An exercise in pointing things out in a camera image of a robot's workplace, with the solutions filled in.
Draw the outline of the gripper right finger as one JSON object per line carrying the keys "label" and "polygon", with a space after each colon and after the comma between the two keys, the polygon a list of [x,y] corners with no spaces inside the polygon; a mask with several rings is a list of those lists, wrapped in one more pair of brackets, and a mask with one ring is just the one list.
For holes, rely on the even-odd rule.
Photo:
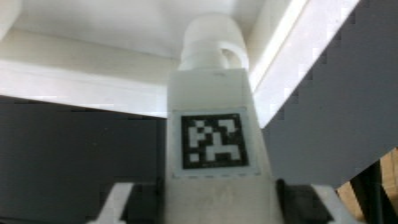
{"label": "gripper right finger", "polygon": [[362,224],[336,191],[327,185],[290,185],[275,182],[284,224]]}

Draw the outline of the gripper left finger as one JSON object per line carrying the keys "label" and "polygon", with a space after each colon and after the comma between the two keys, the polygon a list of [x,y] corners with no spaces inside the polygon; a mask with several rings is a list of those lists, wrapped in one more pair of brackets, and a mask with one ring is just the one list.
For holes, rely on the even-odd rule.
{"label": "gripper left finger", "polygon": [[117,182],[85,224],[160,224],[160,196],[156,183]]}

